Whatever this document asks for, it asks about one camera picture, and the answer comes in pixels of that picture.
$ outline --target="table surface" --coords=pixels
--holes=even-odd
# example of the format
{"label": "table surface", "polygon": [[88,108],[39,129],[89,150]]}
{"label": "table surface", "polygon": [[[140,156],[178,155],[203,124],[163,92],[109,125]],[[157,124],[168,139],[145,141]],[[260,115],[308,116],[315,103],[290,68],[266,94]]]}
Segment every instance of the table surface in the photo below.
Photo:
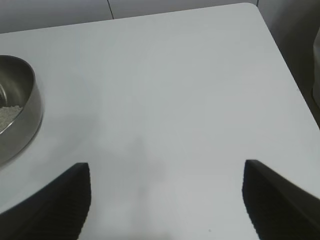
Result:
{"label": "table surface", "polygon": [[248,3],[0,35],[44,102],[0,171],[0,212],[76,162],[92,204],[81,240],[257,240],[246,159],[320,197],[320,134]]}

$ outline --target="floor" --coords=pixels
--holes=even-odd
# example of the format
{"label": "floor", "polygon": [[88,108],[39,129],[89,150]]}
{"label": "floor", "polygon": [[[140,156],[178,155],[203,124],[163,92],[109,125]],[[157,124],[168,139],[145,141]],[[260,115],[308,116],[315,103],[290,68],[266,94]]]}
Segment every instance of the floor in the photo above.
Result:
{"label": "floor", "polygon": [[308,40],[303,42],[299,37],[296,37],[297,34],[289,35],[281,44],[278,44],[278,47],[320,128],[320,108],[312,96],[315,81],[313,44],[316,34],[317,31],[305,38]]}

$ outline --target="stainless steel bowl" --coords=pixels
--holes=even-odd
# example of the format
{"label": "stainless steel bowl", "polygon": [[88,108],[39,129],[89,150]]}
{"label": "stainless steel bowl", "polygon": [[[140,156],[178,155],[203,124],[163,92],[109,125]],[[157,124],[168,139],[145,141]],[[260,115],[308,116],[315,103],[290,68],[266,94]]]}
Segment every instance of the stainless steel bowl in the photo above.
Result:
{"label": "stainless steel bowl", "polygon": [[24,60],[0,55],[0,108],[22,110],[0,132],[0,165],[19,153],[36,134],[42,120],[42,104],[35,74]]}

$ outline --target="white wall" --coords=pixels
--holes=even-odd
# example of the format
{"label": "white wall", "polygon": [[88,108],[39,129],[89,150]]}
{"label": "white wall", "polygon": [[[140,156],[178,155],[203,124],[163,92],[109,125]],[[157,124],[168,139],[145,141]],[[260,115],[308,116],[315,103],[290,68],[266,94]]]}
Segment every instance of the white wall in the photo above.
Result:
{"label": "white wall", "polygon": [[109,0],[115,19],[160,14],[257,0]]}
{"label": "white wall", "polygon": [[0,33],[108,19],[107,0],[0,0]]}

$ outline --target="gray object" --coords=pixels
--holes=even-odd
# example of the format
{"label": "gray object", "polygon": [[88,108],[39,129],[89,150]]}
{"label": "gray object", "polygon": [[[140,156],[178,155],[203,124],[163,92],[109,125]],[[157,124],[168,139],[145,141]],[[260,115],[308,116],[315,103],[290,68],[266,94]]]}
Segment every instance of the gray object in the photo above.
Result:
{"label": "gray object", "polygon": [[0,108],[20,106],[21,112],[0,132],[0,165],[19,153],[33,138],[42,119],[35,74],[24,60],[0,55]]}
{"label": "gray object", "polygon": [[314,54],[314,85],[313,85],[313,98],[320,107],[320,30],[315,38],[313,45]]}

